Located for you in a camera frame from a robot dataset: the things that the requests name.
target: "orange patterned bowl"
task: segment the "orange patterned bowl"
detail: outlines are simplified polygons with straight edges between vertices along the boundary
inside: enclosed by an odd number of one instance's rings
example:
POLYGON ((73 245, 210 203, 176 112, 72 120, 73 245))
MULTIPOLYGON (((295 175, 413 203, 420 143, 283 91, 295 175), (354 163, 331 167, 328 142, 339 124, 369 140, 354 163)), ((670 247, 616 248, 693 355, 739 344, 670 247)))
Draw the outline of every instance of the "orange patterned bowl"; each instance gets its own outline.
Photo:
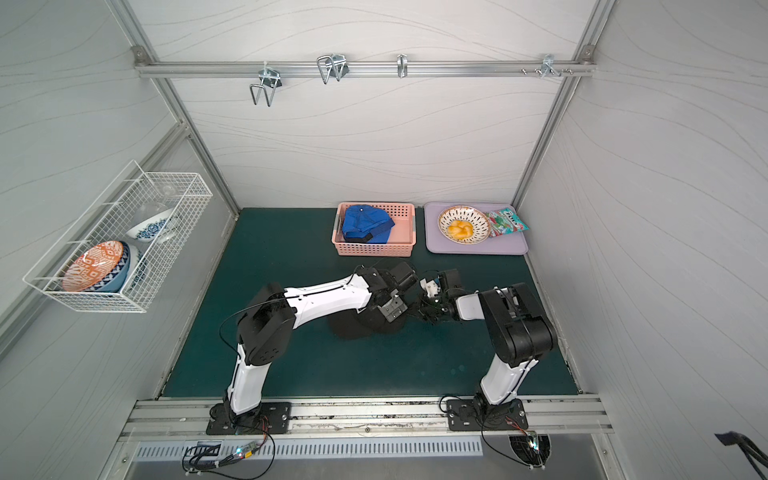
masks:
POLYGON ((100 282, 120 262, 123 248, 122 242, 110 240, 80 255, 64 274, 64 290, 80 292, 100 282))

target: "floor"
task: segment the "floor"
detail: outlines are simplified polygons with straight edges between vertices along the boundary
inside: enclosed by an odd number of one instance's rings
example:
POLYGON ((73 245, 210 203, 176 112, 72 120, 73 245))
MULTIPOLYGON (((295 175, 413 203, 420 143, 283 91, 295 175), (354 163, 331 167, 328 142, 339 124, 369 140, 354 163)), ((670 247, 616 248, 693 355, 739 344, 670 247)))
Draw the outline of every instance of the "floor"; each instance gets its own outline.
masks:
MULTIPOLYGON (((501 452, 514 455, 505 435, 487 435, 488 441, 501 452)), ((265 480, 281 478, 313 478, 316 480, 464 480, 466 478, 535 478, 536 480, 602 480, 605 474, 598 451, 589 435, 550 435, 552 450, 546 469, 528 470, 516 465, 483 445, 483 456, 422 458, 345 458, 313 460, 275 460, 265 480)), ((223 467, 221 473, 252 478, 263 472, 267 460, 246 460, 223 467)), ((131 480, 185 480, 180 462, 137 462, 128 473, 131 480)))
MULTIPOLYGON (((309 286, 348 276, 379 258, 340 257, 330 241, 335 209, 245 209, 164 389, 166 397, 221 396, 235 354, 218 337, 222 320, 244 308, 268 282, 309 286), (279 234, 278 226, 283 226, 279 234)), ((458 268, 464 287, 483 290, 533 280, 523 257, 438 255, 427 251, 423 210, 408 259, 419 272, 458 268)), ((235 322, 223 328, 234 343, 235 322)), ((335 337, 325 319, 293 332, 286 354, 267 376, 267 397, 468 395, 486 373, 493 348, 483 322, 429 325, 410 319, 394 335, 335 337)), ((559 351, 544 358, 522 395, 574 395, 576 385, 559 351)))

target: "pink basket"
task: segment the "pink basket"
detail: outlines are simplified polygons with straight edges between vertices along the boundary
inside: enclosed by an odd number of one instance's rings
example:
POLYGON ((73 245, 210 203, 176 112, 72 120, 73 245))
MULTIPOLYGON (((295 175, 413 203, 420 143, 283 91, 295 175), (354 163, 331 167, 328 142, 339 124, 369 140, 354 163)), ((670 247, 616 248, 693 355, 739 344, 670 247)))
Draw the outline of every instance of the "pink basket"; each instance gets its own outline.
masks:
POLYGON ((345 202, 336 211, 331 241, 339 255, 357 257, 410 257, 416 245, 416 208, 413 204, 371 204, 367 202, 345 202), (347 243, 341 233, 344 212, 350 205, 370 205, 384 210, 395 222, 389 231, 387 243, 347 243))

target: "metal hook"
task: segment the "metal hook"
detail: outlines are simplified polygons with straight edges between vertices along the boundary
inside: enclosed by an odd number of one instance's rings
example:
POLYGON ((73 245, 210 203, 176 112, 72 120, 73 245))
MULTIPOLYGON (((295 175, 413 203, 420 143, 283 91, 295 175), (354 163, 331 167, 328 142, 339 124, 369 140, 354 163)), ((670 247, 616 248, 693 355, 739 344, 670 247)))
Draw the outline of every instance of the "metal hook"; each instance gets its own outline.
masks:
POLYGON ((266 98, 266 105, 267 107, 272 106, 272 100, 275 98, 275 91, 278 87, 283 86, 283 82, 280 80, 280 73, 273 70, 272 68, 266 67, 266 62, 264 62, 264 69, 259 72, 259 80, 260 82, 258 84, 252 84, 250 86, 250 97, 253 99, 253 104, 258 105, 259 104, 259 97, 261 97, 261 91, 264 90, 264 98, 266 98), (272 89, 272 94, 267 91, 267 87, 272 89))
POLYGON ((397 56, 397 76, 400 78, 408 76, 408 55, 397 56))
POLYGON ((344 55, 335 53, 318 57, 317 69, 320 70, 320 78, 323 79, 324 84, 328 84, 328 80, 331 78, 331 73, 333 73, 336 81, 341 81, 341 77, 349 73, 349 67, 346 66, 346 58, 344 55))
POLYGON ((536 72, 539 74, 540 77, 561 77, 563 75, 562 71, 555 70, 552 65, 554 64, 554 57, 552 55, 546 55, 544 57, 544 61, 541 63, 541 68, 537 68, 536 72))

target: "purple tray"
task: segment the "purple tray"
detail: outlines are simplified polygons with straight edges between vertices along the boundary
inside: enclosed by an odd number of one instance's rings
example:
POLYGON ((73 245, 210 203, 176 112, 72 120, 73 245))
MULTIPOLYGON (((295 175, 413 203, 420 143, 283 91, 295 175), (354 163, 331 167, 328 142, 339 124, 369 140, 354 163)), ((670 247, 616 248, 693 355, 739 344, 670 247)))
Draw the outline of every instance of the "purple tray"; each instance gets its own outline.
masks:
POLYGON ((432 253, 459 253, 467 255, 525 255, 528 252, 528 244, 522 232, 508 233, 499 237, 488 238, 473 245, 462 245, 449 240, 442 234, 437 224, 437 219, 446 208, 455 205, 468 205, 481 212, 492 212, 509 207, 507 204, 474 204, 456 202, 429 202, 424 206, 424 222, 426 227, 427 250, 432 253))

